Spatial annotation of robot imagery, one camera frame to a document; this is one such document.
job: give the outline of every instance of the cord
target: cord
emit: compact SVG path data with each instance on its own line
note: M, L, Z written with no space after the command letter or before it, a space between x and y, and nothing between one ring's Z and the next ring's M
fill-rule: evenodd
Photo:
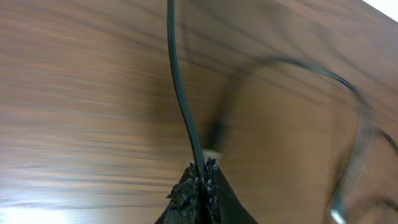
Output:
M175 23L174 23L174 0L168 0L167 5L167 40L169 45L169 59L170 59L170 67L173 76L174 88L177 95L178 105L182 112L182 116L184 118L185 126L188 131L188 136L192 146L192 152L196 164L197 171L200 175L202 181L205 180L205 163L203 159L203 152L200 145L198 131L195 127L195 123L193 121L192 115L190 113L187 99L185 97L185 93L182 86L180 70L178 67L178 58L177 58L177 50L175 44ZM354 142L354 147L350 155L350 159L348 165L346 167L345 173L341 178L336 192L331 200L330 204L330 215L334 218L336 222L339 224L346 223L346 206L343 200L343 194L350 194L354 188L356 178L360 172L360 168L363 164L363 157L369 151L369 145L374 138L374 133L376 128L373 125L373 112L371 107L367 104L364 97L360 94L360 92L352 85L350 82L342 78L341 76L327 70L321 68L318 65L314 65L311 63L303 62L294 58L287 57L267 57L262 58L257 61L256 66L270 66L274 63L287 63L291 65L295 65L309 71L317 72L332 79L337 80L346 86L350 92L356 97L358 102L358 112L360 116L360 123L358 126L357 138ZM230 88L236 88L238 86L238 82L243 77L241 75L236 75L234 77L234 81L229 84ZM231 98L234 96L236 91L228 90L224 97L227 102L231 101ZM226 127L223 124L223 118L227 114L228 107L222 104L222 107L219 108L218 114L216 115L216 119L213 120L213 127L210 131L208 147L216 147L218 145L218 141L220 140L220 136L223 133L223 129ZM390 142L391 146L397 151L397 144L392 140L392 138L382 131L384 137Z

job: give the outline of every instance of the wooden table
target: wooden table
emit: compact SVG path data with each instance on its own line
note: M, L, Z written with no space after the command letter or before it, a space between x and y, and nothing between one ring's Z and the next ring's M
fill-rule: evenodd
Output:
M0 4L0 220L153 223L192 160L165 0ZM286 55L352 82L398 139L398 25L366 3L186 0L176 11L201 136L235 69ZM321 223L356 135L353 97L291 66L245 72L220 166L259 223ZM349 203L398 200L397 162L378 139Z

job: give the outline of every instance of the blurred background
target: blurred background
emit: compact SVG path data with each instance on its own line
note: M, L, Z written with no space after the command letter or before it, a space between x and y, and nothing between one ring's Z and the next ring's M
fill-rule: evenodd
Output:
M297 67L247 65L280 55L328 68L398 139L398 24L360 0L176 4L183 84L203 141L229 78L244 76L219 161L241 203L259 223L321 223L356 137L355 100ZM193 160L166 2L0 5L1 223L154 223ZM352 206L398 200L398 157L383 139L371 147Z

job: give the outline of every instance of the wood grain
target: wood grain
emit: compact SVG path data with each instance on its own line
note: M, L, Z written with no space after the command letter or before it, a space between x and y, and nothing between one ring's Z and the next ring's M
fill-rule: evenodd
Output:
M153 223L192 160L172 86L161 0L0 2L0 220ZM321 223L358 123L355 84L398 139L396 22L359 0L177 1L177 47L201 137L237 69L247 76L221 167L259 223ZM398 158L378 139L350 204L398 200Z

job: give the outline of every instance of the brown wooden surface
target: brown wooden surface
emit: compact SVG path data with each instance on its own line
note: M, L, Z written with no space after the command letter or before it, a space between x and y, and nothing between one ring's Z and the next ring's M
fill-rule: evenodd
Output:
M153 223L192 160L170 76L165 0L0 5L0 219L45 209L67 223ZM201 135L228 75L276 54L352 82L398 139L398 24L366 3L186 0L176 11ZM355 137L354 100L290 66L247 76L223 141L225 175L259 223L321 223ZM397 162L378 139L350 203L398 200Z

